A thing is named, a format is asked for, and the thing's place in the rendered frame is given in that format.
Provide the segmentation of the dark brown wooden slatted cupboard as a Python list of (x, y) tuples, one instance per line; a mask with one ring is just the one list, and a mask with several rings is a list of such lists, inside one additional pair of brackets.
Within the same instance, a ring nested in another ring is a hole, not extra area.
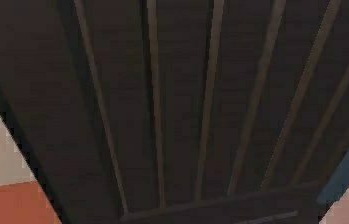
[(0, 118), (61, 224), (319, 224), (349, 0), (0, 0)]

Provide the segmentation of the dark blue shiny object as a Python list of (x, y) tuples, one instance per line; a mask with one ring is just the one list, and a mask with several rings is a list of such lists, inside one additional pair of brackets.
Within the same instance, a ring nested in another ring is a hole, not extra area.
[(349, 149), (334, 172), (330, 175), (328, 183), (323, 187), (317, 197), (319, 204), (332, 204), (338, 201), (349, 188)]

